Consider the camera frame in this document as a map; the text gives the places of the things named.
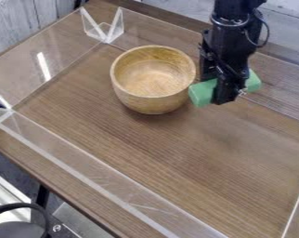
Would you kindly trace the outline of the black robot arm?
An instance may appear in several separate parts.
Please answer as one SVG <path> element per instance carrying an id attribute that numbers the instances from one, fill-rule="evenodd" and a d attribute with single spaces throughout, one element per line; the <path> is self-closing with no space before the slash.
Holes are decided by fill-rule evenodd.
<path id="1" fill-rule="evenodd" d="M 267 39 L 258 43 L 261 28 L 269 27 L 257 9 L 265 2 L 214 0 L 211 28 L 202 31 L 199 64 L 201 81 L 217 81 L 210 96 L 217 105 L 234 101 L 250 81 L 249 57 L 267 43 Z"/>

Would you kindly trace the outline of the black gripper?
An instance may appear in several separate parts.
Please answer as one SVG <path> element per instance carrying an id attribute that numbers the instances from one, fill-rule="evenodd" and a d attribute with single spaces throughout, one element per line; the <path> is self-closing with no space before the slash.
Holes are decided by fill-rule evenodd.
<path id="1" fill-rule="evenodd" d="M 259 47 L 262 21 L 254 15 L 231 19 L 211 15 L 210 21 L 211 28 L 202 31 L 199 43 L 201 81 L 217 77 L 211 102 L 221 105 L 234 101 L 245 88 L 247 60 Z"/>

